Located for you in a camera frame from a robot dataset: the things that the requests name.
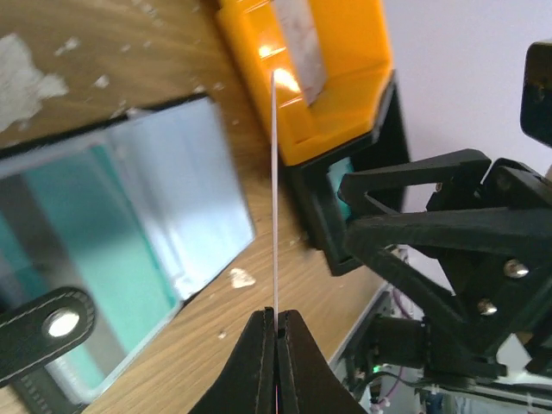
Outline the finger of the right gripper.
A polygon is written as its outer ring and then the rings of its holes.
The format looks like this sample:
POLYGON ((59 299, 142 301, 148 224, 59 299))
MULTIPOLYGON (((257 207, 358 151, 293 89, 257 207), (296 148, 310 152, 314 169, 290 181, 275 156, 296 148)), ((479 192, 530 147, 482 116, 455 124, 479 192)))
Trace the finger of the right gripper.
POLYGON ((339 197, 353 212, 349 224, 489 224, 492 210, 475 196, 491 165, 482 152, 464 149, 425 160, 345 174, 339 197), (413 185, 439 184, 426 211, 401 213, 372 196, 413 185))
MULTIPOLYGON (((430 284, 449 288, 441 265, 424 252, 424 224, 350 224, 345 236, 346 249, 360 263, 375 271, 406 295, 423 313, 432 298, 426 294, 430 284)), ((500 375, 455 375, 495 380, 500 375)))

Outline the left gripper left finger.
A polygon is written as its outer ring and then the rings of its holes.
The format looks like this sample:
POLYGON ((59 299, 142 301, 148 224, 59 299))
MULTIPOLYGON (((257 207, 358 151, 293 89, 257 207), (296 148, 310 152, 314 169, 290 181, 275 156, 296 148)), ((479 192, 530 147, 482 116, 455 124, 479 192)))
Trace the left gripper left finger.
POLYGON ((254 311, 223 370, 192 407, 201 413, 274 413, 276 411, 274 311, 254 311))

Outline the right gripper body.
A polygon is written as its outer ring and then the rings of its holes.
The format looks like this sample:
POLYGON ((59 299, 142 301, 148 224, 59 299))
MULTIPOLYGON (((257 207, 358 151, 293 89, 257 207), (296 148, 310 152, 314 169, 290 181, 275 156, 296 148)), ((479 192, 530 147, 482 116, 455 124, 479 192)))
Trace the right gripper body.
POLYGON ((424 252, 449 282, 425 291, 425 370, 500 375, 499 347, 522 332, 527 370, 550 374, 550 186, 517 162, 486 157, 427 159, 424 179, 436 185, 424 252))

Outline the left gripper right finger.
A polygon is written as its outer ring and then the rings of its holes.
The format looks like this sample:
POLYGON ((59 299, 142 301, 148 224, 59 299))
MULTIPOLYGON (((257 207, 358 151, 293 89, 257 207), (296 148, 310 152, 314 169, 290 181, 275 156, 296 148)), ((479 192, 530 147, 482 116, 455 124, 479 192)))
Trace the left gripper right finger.
POLYGON ((330 369, 297 310, 278 314, 279 413, 363 413, 330 369))

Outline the black leather card holder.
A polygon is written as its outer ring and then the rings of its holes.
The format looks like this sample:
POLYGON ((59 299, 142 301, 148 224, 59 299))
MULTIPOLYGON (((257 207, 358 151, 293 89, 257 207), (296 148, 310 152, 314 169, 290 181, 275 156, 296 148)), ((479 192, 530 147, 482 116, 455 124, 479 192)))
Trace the black leather card holder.
POLYGON ((1 305, 70 286, 91 335, 12 383, 80 413, 254 240, 217 103, 176 98, 1 152, 1 305))

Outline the white pink credit card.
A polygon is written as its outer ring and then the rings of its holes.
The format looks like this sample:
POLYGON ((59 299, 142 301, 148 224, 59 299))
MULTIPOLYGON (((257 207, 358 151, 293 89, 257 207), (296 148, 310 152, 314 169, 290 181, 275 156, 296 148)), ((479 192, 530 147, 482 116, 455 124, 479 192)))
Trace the white pink credit card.
POLYGON ((271 190, 272 190, 272 231, 273 231, 273 310, 274 329, 278 332, 279 325, 279 203, 278 203, 278 121, 277 121, 277 91, 276 72, 271 74, 271 190))

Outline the teal credit card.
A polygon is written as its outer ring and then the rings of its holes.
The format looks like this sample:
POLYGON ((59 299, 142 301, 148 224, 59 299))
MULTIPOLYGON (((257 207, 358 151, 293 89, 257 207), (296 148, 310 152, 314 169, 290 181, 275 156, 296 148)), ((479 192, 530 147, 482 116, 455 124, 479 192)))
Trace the teal credit card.
POLYGON ((94 398, 160 329, 178 299, 101 147, 1 175, 1 300, 70 285, 97 308, 91 336, 51 365, 94 398))

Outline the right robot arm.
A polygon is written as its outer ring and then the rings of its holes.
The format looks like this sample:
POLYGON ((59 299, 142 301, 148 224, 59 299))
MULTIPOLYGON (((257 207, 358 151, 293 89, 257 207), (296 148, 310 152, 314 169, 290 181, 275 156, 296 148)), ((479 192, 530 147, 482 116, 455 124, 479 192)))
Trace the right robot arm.
POLYGON ((344 247, 423 312, 378 316, 374 364, 419 368, 424 385, 551 407, 551 384, 508 385, 498 358, 526 334, 524 369, 551 377, 551 182, 523 163, 464 149, 425 160, 353 158, 340 199, 344 247))

